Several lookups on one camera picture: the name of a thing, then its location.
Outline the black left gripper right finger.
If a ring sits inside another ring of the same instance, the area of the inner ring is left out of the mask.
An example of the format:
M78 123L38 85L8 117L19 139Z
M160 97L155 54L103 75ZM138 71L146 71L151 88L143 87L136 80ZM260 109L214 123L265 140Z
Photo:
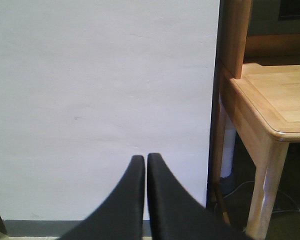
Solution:
M147 202L154 240L247 240L198 203L159 153L147 157Z

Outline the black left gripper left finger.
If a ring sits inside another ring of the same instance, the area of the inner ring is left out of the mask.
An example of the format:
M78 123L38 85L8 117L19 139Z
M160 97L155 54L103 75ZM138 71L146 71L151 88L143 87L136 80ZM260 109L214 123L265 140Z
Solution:
M134 155L106 200L62 240L140 240L144 214L144 157Z

